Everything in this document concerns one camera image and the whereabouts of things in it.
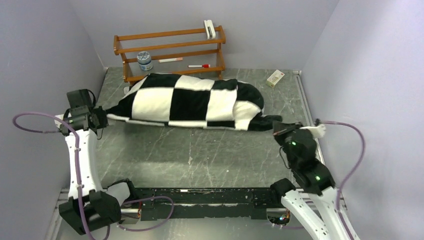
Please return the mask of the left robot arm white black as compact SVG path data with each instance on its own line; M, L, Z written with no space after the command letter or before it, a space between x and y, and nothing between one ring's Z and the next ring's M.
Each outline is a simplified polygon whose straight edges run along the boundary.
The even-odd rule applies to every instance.
M96 165L98 131L108 124L106 112L96 106L89 89L66 94L70 107L57 115L55 124L65 137L69 152L70 189L68 200L59 205L59 214L79 235L120 223L121 206L136 196L128 179L103 188Z

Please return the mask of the black white checkered pillowcase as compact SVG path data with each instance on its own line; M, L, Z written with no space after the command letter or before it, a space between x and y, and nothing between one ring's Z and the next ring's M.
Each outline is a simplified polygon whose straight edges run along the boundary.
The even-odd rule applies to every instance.
M264 114L264 108L260 91L235 78L150 73L106 115L131 124L263 132L283 120Z

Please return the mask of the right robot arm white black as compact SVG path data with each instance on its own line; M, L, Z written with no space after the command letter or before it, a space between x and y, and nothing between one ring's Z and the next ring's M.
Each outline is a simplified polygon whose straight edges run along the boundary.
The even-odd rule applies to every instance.
M277 200L294 216L314 240L358 240L346 211L341 206L341 188L330 170L316 156L317 138L326 134L326 126L300 122L273 122L273 136L286 155L286 166L296 183L314 203L313 210L287 178L271 185Z

